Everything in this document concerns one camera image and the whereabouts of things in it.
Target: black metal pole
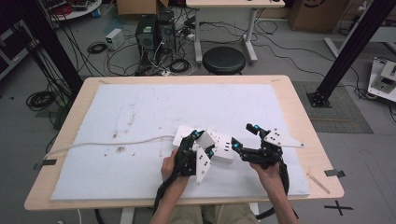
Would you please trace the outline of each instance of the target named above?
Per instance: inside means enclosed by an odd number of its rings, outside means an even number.
[[[30,32],[35,38],[40,41],[49,57],[58,68],[64,81],[69,86],[74,99],[82,86],[82,79],[79,77],[78,72],[64,47],[58,39],[55,31],[50,27],[50,23],[46,18],[43,8],[37,2],[38,0],[13,0],[12,2],[14,11],[8,13],[20,13],[23,22],[27,25]]]
[[[328,103],[335,87],[395,6],[396,0],[375,0],[370,5],[317,90],[307,93],[313,107]]]

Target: person's leg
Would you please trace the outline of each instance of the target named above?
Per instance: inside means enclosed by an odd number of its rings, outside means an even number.
[[[259,223],[248,203],[207,205],[203,207],[203,215],[212,224]]]
[[[170,222],[172,224],[203,224],[201,207],[198,205],[176,206]]]

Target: round stool seat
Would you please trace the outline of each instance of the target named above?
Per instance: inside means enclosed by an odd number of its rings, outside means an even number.
[[[202,59],[204,68],[215,75],[235,75],[244,69],[243,53],[230,47],[215,47],[208,50]]]

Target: floor mat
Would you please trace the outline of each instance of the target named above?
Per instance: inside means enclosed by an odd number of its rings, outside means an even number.
[[[329,99],[332,108],[314,108],[309,104],[306,93],[315,91],[320,83],[303,81],[292,83],[318,133],[373,133],[345,88],[337,87],[332,92]]]

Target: white foam board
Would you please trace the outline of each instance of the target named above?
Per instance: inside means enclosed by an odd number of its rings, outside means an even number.
[[[260,138],[247,123],[264,129],[288,129],[270,85],[116,85],[99,87],[74,144],[119,143],[175,135],[180,125],[210,129],[235,137],[246,147]],[[173,138],[125,146],[69,149],[51,199],[154,199],[162,183],[163,158],[175,148]],[[290,172],[290,196],[309,194],[292,147],[284,148]],[[237,156],[233,163],[212,161],[201,185],[193,176],[183,198],[265,196],[259,178]]]

